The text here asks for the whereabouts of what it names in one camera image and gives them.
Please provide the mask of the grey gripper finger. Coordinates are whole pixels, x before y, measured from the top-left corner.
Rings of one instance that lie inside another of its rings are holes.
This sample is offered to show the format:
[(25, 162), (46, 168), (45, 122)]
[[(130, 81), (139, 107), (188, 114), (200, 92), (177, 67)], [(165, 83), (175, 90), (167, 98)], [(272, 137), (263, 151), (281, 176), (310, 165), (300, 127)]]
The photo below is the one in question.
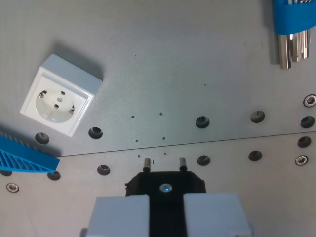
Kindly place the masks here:
[(251, 237), (252, 229), (235, 193), (184, 195), (189, 237)]
[(87, 228), (88, 237), (148, 237), (148, 195), (98, 197)]

